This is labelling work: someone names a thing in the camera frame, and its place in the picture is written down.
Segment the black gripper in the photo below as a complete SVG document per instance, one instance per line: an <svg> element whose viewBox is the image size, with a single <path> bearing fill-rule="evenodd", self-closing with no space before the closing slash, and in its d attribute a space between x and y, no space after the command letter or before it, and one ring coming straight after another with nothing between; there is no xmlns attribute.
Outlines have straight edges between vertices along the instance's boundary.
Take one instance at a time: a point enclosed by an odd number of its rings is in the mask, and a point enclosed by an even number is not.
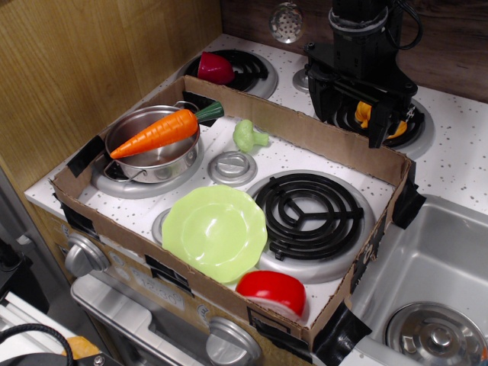
<svg viewBox="0 0 488 366"><path fill-rule="evenodd" d="M365 75L356 76L334 66L335 51L331 44L308 43L304 52L308 57L305 70L316 116L322 122L327 121L337 112L344 97L373 105L368 122L369 147L380 148L391 125L390 115L395 111L405 117L418 91L415 82L397 65L397 55L387 54L378 60L368 56L372 67Z"/></svg>

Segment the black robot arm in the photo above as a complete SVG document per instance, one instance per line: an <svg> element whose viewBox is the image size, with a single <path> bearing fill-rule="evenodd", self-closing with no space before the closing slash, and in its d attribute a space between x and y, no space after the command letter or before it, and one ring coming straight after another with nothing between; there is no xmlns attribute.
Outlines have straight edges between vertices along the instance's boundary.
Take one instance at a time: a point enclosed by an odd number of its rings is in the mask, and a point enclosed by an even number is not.
<svg viewBox="0 0 488 366"><path fill-rule="evenodd" d="M304 47L316 116L327 121L345 97L370 105L369 146L379 148L408 120L418 91L399 68L397 54L420 42L422 21L405 1L334 1L328 22L333 43Z"/></svg>

